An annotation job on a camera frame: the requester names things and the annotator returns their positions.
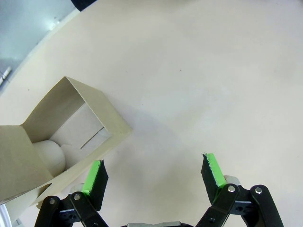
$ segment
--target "white table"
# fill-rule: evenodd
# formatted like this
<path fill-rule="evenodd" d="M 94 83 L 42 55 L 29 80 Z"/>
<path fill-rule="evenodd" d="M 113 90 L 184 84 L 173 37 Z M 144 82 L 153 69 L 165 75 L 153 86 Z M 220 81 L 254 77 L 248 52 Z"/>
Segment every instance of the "white table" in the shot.
<path fill-rule="evenodd" d="M 210 205 L 209 152 L 245 188 L 266 185 L 284 225 L 301 227 L 302 62 L 299 0 L 98 0 L 12 78 L 0 124 L 22 123 L 70 76 L 105 92 L 134 129 L 105 158 L 109 226 L 196 224 Z M 21 216 L 26 227 L 37 212 Z"/>

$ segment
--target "silver screw head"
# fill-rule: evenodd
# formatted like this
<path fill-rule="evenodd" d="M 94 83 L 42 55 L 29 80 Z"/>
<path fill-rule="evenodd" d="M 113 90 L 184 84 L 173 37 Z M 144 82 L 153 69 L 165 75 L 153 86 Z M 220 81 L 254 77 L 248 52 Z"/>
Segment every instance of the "silver screw head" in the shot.
<path fill-rule="evenodd" d="M 55 199 L 50 198 L 50 200 L 49 200 L 49 203 L 50 203 L 50 204 L 52 204 L 52 205 L 53 205 L 55 202 L 56 202 L 56 200 L 55 200 Z"/>
<path fill-rule="evenodd" d="M 235 189 L 234 186 L 229 186 L 229 187 L 227 188 L 227 190 L 228 190 L 229 192 L 234 192 L 236 189 Z"/>
<path fill-rule="evenodd" d="M 80 199 L 80 195 L 79 194 L 75 194 L 74 199 L 75 200 L 79 200 Z"/>
<path fill-rule="evenodd" d="M 261 193 L 262 193 L 262 189 L 258 187 L 258 188 L 255 189 L 255 192 L 256 192 L 257 194 L 261 194 Z"/>

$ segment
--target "green tape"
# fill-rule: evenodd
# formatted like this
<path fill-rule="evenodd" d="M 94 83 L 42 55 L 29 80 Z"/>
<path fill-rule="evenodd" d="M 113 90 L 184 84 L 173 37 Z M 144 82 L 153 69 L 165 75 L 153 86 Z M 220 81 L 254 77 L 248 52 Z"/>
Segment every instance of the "green tape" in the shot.
<path fill-rule="evenodd" d="M 219 188 L 224 187 L 227 184 L 227 182 L 226 182 L 226 180 L 224 178 L 224 175 L 223 175 L 223 173 L 222 173 L 222 171 L 221 171 L 221 169 L 220 169 L 220 167 L 217 163 L 216 158 L 214 157 L 214 154 L 204 154 L 204 155 L 207 157 L 207 161 L 209 163 L 210 169 L 213 173 L 214 180 L 215 180 L 217 186 Z"/>
<path fill-rule="evenodd" d="M 89 175 L 87 176 L 83 189 L 82 189 L 82 192 L 87 196 L 89 196 L 89 194 L 92 190 L 92 187 L 94 186 L 95 179 L 96 179 L 100 166 L 101 166 L 101 161 L 96 160 L 93 162 L 93 165 L 90 168 Z"/>

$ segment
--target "round white object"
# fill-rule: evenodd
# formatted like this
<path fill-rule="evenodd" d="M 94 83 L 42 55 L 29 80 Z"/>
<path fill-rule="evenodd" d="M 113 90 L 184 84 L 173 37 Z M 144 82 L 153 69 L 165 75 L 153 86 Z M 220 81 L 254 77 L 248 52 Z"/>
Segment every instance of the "round white object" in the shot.
<path fill-rule="evenodd" d="M 9 213 L 5 207 L 5 204 L 0 205 L 0 226 L 11 227 Z"/>
<path fill-rule="evenodd" d="M 45 140 L 33 145 L 53 177 L 65 170 L 65 155 L 58 144 L 51 140 Z"/>

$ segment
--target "cardboard box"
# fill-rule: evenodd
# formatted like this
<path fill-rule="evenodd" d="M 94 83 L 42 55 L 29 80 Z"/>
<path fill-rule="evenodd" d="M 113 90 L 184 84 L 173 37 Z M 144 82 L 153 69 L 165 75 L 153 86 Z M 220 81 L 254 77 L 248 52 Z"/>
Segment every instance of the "cardboard box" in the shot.
<path fill-rule="evenodd" d="M 22 125 L 0 126 L 0 204 L 26 192 L 36 195 L 34 204 L 60 192 L 130 132 L 101 91 L 64 77 Z M 58 176 L 34 149 L 44 140 L 65 153 L 66 169 Z"/>

